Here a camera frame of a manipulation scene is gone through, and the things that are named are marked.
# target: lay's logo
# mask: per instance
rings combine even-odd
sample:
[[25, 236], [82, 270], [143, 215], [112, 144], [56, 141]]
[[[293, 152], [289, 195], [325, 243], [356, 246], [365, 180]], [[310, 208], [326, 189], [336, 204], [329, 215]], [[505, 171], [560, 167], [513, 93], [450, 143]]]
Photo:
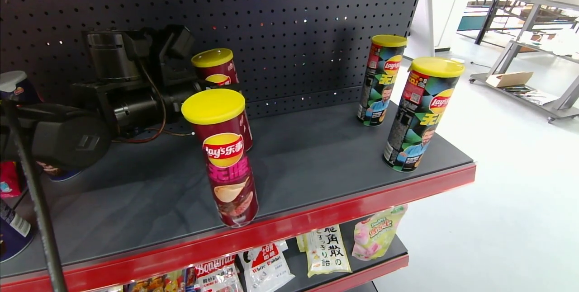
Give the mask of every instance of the lay's logo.
[[443, 113], [451, 99], [452, 92], [454, 92], [454, 89], [444, 90], [437, 94], [432, 98], [432, 101], [430, 101], [429, 109], [433, 113]]
[[219, 168], [229, 168], [243, 156], [243, 137], [235, 133], [220, 133], [203, 141], [207, 159]]
[[402, 63], [402, 55], [395, 55], [385, 61], [384, 63], [384, 73], [389, 76], [396, 76], [398, 70], [400, 69], [400, 64]]
[[387, 61], [384, 64], [384, 71], [387, 71], [387, 70], [394, 71], [394, 70], [397, 70], [399, 68], [400, 68], [400, 62], [399, 61]]

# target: black cable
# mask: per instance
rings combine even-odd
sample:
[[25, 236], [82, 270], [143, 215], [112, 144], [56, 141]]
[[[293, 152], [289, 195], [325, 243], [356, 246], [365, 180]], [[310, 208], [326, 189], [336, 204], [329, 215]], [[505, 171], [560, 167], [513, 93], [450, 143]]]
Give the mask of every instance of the black cable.
[[24, 199], [24, 197], [26, 197], [26, 194], [28, 193], [28, 187], [26, 187], [22, 193], [20, 194], [20, 196], [18, 196], [18, 200], [16, 201], [16, 203], [14, 203], [14, 206], [12, 206], [13, 210], [16, 210], [16, 208], [18, 207], [18, 205], [20, 204], [20, 202]]
[[14, 102], [2, 99], [2, 108], [6, 113], [6, 120], [8, 127], [10, 127], [10, 135], [18, 148], [18, 156], [22, 162], [22, 170], [26, 181], [28, 182], [28, 190], [30, 197], [34, 203], [34, 211], [37, 215], [38, 230], [40, 231], [42, 239], [42, 249], [44, 249], [44, 256], [46, 260], [46, 268], [50, 276], [50, 283], [54, 292], [67, 292], [64, 274], [62, 273], [62, 263], [58, 256], [58, 247], [56, 246], [56, 239], [54, 238], [54, 230], [52, 229], [52, 222], [48, 211], [48, 205], [40, 180], [38, 179], [38, 172], [36, 171], [35, 162], [31, 153], [31, 148], [22, 135], [22, 128], [16, 115], [16, 105]]
[[471, 64], [472, 64], [472, 65], [478, 65], [478, 66], [486, 67], [486, 68], [490, 68], [490, 66], [486, 66], [486, 65], [479, 64], [479, 63], [475, 63], [474, 61], [471, 61]]

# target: shelf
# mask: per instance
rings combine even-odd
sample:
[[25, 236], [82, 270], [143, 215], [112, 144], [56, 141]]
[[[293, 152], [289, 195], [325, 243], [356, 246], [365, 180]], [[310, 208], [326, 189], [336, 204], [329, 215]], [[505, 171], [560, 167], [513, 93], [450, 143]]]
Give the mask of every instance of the shelf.
[[[174, 271], [474, 181], [472, 159], [438, 135], [416, 171], [389, 168], [382, 149], [395, 111], [391, 103], [381, 127], [362, 126], [356, 104], [252, 120], [260, 209], [235, 230], [217, 216], [194, 137], [117, 144], [76, 177], [44, 182], [70, 292]], [[17, 211], [31, 213], [29, 199]], [[0, 264], [2, 292], [50, 290], [40, 240]]]
[[544, 105], [538, 105], [538, 104], [534, 104], [530, 101], [527, 101], [523, 98], [520, 98], [514, 94], [511, 94], [501, 88], [495, 88], [492, 85], [489, 85], [486, 82], [486, 79], [488, 78], [488, 74], [486, 72], [484, 73], [479, 73], [479, 74], [472, 74], [471, 75], [471, 79], [474, 80], [478, 80], [479, 82], [481, 82], [482, 84], [492, 88], [495, 91], [501, 92], [502, 94], [505, 94], [506, 96], [509, 96], [525, 105], [529, 105], [530, 107], [533, 107], [543, 113], [546, 113], [549, 117], [553, 117], [554, 119], [565, 119], [565, 118], [573, 118], [573, 117], [577, 117], [579, 116], [579, 109], [575, 108], [575, 107], [570, 107], [569, 109], [555, 109], [552, 105], [554, 104], [554, 102], [549, 102], [546, 103]]
[[559, 56], [553, 53], [553, 51], [548, 51], [548, 50], [544, 50], [541, 49], [541, 46], [537, 46], [537, 45], [530, 45], [528, 43], [522, 43], [522, 42], [517, 42], [517, 41], [511, 41], [512, 43], [514, 43], [515, 45], [519, 45], [521, 47], [527, 47], [529, 49], [534, 49], [536, 51], [540, 51], [540, 52], [544, 52], [544, 53], [548, 53], [549, 55], [555, 56], [555, 57], [559, 57], [561, 59], [565, 59], [566, 61], [571, 61], [573, 63], [579, 63], [579, 59], [573, 59], [569, 56]]
[[346, 291], [408, 266], [408, 250], [397, 236], [392, 241], [384, 257], [380, 257], [380, 259], [361, 261], [352, 257], [354, 226], [360, 220], [340, 224], [340, 231], [342, 232], [352, 273], [331, 273], [314, 275], [308, 278], [308, 259], [306, 254], [299, 252], [295, 239], [290, 239], [287, 240], [289, 249], [284, 252], [284, 256], [295, 278], [277, 290], [277, 292]]

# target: candy bag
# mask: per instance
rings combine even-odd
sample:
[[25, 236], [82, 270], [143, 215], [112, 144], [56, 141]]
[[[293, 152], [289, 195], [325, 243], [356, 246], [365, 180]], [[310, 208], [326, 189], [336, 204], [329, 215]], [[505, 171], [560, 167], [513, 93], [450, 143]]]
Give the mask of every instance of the candy bag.
[[185, 291], [185, 270], [174, 271], [163, 275], [165, 292]]
[[308, 256], [308, 277], [333, 272], [352, 273], [340, 226], [329, 226], [304, 234]]
[[304, 235], [298, 235], [297, 237], [295, 237], [296, 242], [298, 242], [298, 249], [300, 253], [305, 253], [306, 252], [306, 246], [304, 244]]
[[382, 257], [396, 235], [396, 229], [408, 204], [377, 212], [354, 227], [352, 255], [360, 260]]
[[246, 292], [273, 292], [295, 278], [285, 261], [285, 240], [239, 254], [246, 278]]
[[235, 267], [235, 255], [195, 265], [195, 276], [201, 292], [243, 292]]

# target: white floor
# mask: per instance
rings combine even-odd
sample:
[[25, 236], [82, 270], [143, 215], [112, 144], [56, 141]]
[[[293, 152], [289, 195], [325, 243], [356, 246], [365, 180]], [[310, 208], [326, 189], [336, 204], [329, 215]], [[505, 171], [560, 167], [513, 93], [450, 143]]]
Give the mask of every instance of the white floor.
[[[452, 51], [467, 71], [437, 133], [477, 162], [476, 181], [410, 205], [399, 227], [410, 265], [374, 280], [377, 289], [579, 291], [579, 119], [550, 125], [545, 115], [469, 84], [470, 74], [487, 70], [470, 61], [491, 65], [500, 48], [457, 35]], [[579, 75], [578, 64], [539, 53], [522, 54], [511, 70], [535, 71], [530, 84], [551, 94]]]

